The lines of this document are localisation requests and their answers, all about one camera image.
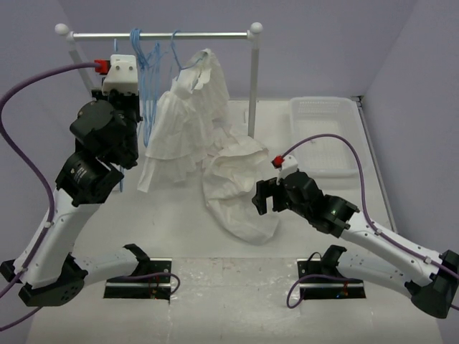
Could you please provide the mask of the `white skirt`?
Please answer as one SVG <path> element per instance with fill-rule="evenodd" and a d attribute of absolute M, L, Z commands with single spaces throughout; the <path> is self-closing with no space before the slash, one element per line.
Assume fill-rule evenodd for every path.
<path fill-rule="evenodd" d="M 268 149 L 245 135 L 217 140 L 203 162 L 204 201 L 217 223 L 252 245 L 268 242 L 279 224 L 274 214 L 260 216 L 252 204 Z"/>

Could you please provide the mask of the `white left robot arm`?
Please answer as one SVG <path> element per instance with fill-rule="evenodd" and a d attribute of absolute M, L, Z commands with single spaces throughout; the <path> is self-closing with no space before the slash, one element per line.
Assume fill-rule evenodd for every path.
<path fill-rule="evenodd" d="M 148 276 L 150 259 L 135 244 L 97 257 L 72 253 L 83 227 L 122 181 L 120 169 L 138 160 L 138 92 L 93 90 L 92 97 L 70 125 L 75 152 L 56 178 L 54 203 L 41 223 L 47 233 L 36 233 L 19 258 L 1 263 L 4 278 L 22 284 L 19 298 L 27 307 L 58 307 L 96 282 Z"/>

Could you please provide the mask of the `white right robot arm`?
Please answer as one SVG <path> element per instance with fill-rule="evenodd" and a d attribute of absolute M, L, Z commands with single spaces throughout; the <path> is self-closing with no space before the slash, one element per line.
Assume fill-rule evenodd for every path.
<path fill-rule="evenodd" d="M 292 211 L 319 232 L 375 254 L 373 259 L 358 258 L 332 245 L 322 256 L 320 274 L 313 273 L 312 278 L 372 282 L 408 297 L 416 308 L 438 319 L 445 319 L 454 307 L 457 253 L 427 249 L 378 226 L 358 206 L 324 194 L 312 178 L 299 170 L 283 178 L 258 181 L 252 203 L 261 215 L 268 211 L 268 198 L 273 200 L 273 211 Z"/>

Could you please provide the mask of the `blue hanger holding garment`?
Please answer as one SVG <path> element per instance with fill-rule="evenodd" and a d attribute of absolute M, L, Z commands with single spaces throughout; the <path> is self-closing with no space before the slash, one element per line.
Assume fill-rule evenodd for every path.
<path fill-rule="evenodd" d="M 204 61 L 204 59 L 207 57 L 207 53 L 202 52 L 201 56 L 196 58 L 193 63 L 184 67 L 179 59 L 179 55 L 176 51 L 176 43 L 174 41 L 178 33 L 181 33 L 180 29 L 176 29 L 175 31 L 173 31 L 173 33 L 171 34 L 170 42 L 169 42 L 169 48 L 173 55 L 173 62 L 171 63 L 170 68 L 169 68 L 169 78 L 171 80 L 176 80 L 176 81 L 179 79 L 180 74 L 183 70 L 191 69 L 192 67 L 198 65 L 199 62 Z M 176 65 L 178 73 L 175 77 L 172 77 L 174 65 Z"/>

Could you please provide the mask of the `white plastic basket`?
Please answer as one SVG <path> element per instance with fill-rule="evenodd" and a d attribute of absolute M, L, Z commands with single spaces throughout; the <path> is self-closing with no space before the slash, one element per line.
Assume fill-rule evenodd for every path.
<path fill-rule="evenodd" d="M 345 97 L 294 97 L 289 102 L 292 143 L 321 134 L 345 138 L 363 170 L 369 167 L 366 136 L 357 104 Z M 313 177 L 347 178 L 359 174 L 349 147 L 336 138 L 317 138 L 293 151 L 301 170 Z"/>

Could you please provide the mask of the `blue empty hangers bunch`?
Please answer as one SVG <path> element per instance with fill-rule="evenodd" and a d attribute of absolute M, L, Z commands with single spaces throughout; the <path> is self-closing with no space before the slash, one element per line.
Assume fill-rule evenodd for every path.
<path fill-rule="evenodd" d="M 156 41 L 151 51 L 144 52 L 141 47 L 142 31 L 134 28 L 130 33 L 130 42 L 136 55 L 139 77 L 139 97 L 143 124 L 143 144 L 147 148 L 156 121 L 158 89 L 161 86 L 161 60 L 164 53 L 160 42 Z"/>

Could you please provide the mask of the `white hanging garment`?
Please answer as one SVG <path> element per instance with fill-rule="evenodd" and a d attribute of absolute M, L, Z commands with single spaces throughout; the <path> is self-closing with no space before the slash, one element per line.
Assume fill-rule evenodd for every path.
<path fill-rule="evenodd" d="M 207 157 L 214 122 L 227 114 L 224 72 L 210 49 L 197 52 L 158 100 L 137 189 L 162 181 L 182 182 Z"/>

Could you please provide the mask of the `white clothes rack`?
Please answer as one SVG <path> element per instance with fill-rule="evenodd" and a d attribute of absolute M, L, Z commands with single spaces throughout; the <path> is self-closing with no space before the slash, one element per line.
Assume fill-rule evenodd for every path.
<path fill-rule="evenodd" d="M 206 39 L 241 39 L 247 40 L 252 45 L 250 64 L 250 94 L 247 118 L 247 133 L 255 137 L 255 118 L 257 108 L 257 86 L 260 60 L 260 36 L 263 31 L 262 24 L 254 22 L 245 32 L 176 32 L 176 33 L 146 33 L 141 32 L 136 38 L 141 41 L 171 41 L 171 40 L 206 40 Z M 66 24 L 56 24 L 55 33 L 69 44 L 69 55 L 73 62 L 82 60 L 80 53 L 75 48 L 76 42 L 112 41 L 114 39 L 130 40 L 129 33 L 77 33 L 70 30 Z"/>

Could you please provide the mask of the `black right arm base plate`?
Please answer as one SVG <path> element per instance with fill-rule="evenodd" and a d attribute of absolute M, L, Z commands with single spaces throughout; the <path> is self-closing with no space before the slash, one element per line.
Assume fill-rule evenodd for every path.
<path fill-rule="evenodd" d="M 322 254 L 314 252 L 307 259 L 298 259 L 298 277 L 320 274 L 341 277 L 335 272 L 326 272 L 321 266 Z M 366 293 L 362 281 L 339 282 L 322 277 L 312 277 L 300 283 L 300 296 L 303 300 L 350 300 L 365 299 Z"/>

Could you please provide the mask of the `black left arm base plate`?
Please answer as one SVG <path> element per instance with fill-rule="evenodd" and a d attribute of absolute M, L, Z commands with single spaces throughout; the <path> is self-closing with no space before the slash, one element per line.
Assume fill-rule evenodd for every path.
<path fill-rule="evenodd" d="M 132 277 L 106 281 L 103 298 L 109 300 L 170 300 L 172 258 L 150 258 Z"/>

